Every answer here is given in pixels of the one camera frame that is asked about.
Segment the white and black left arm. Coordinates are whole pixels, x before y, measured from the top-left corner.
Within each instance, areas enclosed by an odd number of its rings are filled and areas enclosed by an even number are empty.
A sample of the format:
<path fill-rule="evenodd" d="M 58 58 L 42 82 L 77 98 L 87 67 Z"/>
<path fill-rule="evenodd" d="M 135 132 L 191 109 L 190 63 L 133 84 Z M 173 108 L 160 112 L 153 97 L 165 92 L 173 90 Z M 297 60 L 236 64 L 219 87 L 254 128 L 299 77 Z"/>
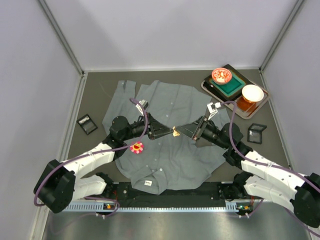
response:
<path fill-rule="evenodd" d="M 96 147 L 72 159 L 62 162 L 54 159 L 46 165 L 33 190 L 34 204 L 47 206 L 56 214 L 71 201 L 102 194 L 109 180 L 103 175 L 85 177 L 86 174 L 119 159 L 133 146 L 133 143 L 126 143 L 129 140 L 135 144 L 144 136 L 156 140 L 173 131 L 150 113 L 140 116 L 134 123 L 129 123 L 124 116 L 115 117 L 109 134 Z"/>

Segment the gold leaf brooch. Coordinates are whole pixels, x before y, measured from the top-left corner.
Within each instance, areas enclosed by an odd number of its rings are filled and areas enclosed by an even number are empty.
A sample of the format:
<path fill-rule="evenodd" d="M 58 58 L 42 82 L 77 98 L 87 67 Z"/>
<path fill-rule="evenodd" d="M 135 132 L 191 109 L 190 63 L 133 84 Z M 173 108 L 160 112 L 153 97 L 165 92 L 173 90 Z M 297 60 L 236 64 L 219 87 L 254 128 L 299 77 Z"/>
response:
<path fill-rule="evenodd" d="M 176 127 L 175 127 L 175 126 L 172 128 L 172 130 L 173 130 L 172 135 L 173 135 L 174 137 L 180 136 L 180 133 L 176 130 Z"/>

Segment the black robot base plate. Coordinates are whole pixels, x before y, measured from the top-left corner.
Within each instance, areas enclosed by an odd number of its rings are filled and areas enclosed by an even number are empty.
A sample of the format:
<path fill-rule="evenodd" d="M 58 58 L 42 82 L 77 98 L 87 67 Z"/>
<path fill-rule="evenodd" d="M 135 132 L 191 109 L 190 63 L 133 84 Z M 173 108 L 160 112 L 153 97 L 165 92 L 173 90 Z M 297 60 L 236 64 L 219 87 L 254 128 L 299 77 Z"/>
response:
<path fill-rule="evenodd" d="M 129 182 L 117 182 L 109 184 L 103 193 L 87 196 L 85 199 L 92 200 L 93 198 L 116 200 L 122 208 L 224 207 L 226 201 L 253 204 L 255 200 L 260 199 L 228 182 L 205 182 L 196 189 L 167 189 L 161 194 L 151 194 L 134 189 Z"/>

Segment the grey button-up shirt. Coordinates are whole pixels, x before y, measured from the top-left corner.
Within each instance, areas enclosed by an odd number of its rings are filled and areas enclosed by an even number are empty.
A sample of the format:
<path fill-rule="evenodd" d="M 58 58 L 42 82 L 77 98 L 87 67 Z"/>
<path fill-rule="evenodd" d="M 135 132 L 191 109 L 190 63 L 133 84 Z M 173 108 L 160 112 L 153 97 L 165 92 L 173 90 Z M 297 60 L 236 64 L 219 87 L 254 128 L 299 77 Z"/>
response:
<path fill-rule="evenodd" d="M 205 114 L 207 104 L 211 101 L 209 95 L 192 86 L 156 80 L 136 90 L 134 81 L 121 80 L 102 121 L 105 130 L 110 129 L 115 117 L 124 116 L 129 123 L 138 119 L 140 113 L 130 98 L 146 100 L 151 115 L 168 127 L 197 120 Z M 196 189 L 225 161 L 224 150 L 219 146 L 197 147 L 185 135 L 175 137 L 169 134 L 155 140 L 144 136 L 142 143 L 142 153 L 134 154 L 126 150 L 115 164 L 130 179 L 134 189 L 150 194 L 159 195 L 165 190 Z"/>

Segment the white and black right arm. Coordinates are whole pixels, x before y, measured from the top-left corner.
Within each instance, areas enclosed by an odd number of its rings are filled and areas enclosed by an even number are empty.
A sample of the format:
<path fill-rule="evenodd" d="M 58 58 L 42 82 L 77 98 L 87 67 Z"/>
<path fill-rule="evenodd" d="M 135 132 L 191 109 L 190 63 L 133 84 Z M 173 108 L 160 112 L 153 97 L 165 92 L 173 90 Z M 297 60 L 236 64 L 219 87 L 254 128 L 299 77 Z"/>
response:
<path fill-rule="evenodd" d="M 285 168 L 242 142 L 239 127 L 229 122 L 219 129 L 205 116 L 175 130 L 194 141 L 204 139 L 223 148 L 225 161 L 244 173 L 235 182 L 251 196 L 266 199 L 291 211 L 302 223 L 320 226 L 320 176 Z"/>

